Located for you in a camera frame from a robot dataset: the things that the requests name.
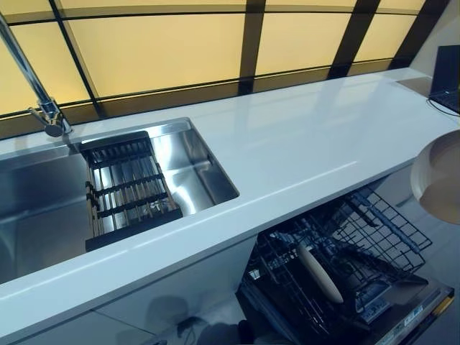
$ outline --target stainless steel sink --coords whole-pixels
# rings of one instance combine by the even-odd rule
[[[238,196],[187,119],[106,137],[138,131],[149,133],[172,198],[184,216]],[[0,283],[86,252],[85,241],[93,236],[86,171],[83,156],[65,145],[0,161]]]

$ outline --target white countertop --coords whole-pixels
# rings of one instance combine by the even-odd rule
[[[431,140],[459,128],[396,83],[423,76],[405,68],[75,126],[77,138],[188,117],[240,196],[0,285],[0,343],[408,164]],[[0,159],[53,140],[44,133],[4,140]]]

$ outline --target floor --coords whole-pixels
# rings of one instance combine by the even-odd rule
[[[433,241],[423,252],[426,264],[418,274],[433,277],[460,291],[460,226],[427,214],[412,197],[409,176],[409,168],[401,170],[379,184],[376,191]],[[158,339],[166,340],[167,345],[238,344],[237,324],[242,319],[239,301],[232,298],[160,334]],[[439,344],[440,336],[442,344],[460,344],[460,298],[454,300],[415,345]]]
[[[167,345],[235,345],[239,343],[237,325],[243,319],[238,300],[232,297],[160,334],[158,339],[166,340]]]
[[[460,226],[438,220],[426,213],[412,196],[410,168],[386,179],[376,190],[403,216],[420,229],[433,244],[423,251],[426,264],[419,275],[432,277],[460,291]],[[418,339],[416,345],[460,344],[460,298]]]

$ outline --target sink drying rack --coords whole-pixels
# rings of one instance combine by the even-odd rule
[[[93,238],[86,251],[125,239],[182,212],[171,197],[147,132],[82,144],[86,199]]]

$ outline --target faucet spout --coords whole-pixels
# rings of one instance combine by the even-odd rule
[[[39,114],[38,111],[33,108],[28,109],[29,113],[35,116],[45,126],[45,132],[51,137],[60,137],[61,135],[70,133],[72,128],[70,127],[67,119],[59,109],[56,101],[46,92],[1,12],[0,36],[5,42],[8,51],[14,58],[14,61],[16,61],[16,64],[22,74],[38,97],[37,103],[42,110],[42,114]]]

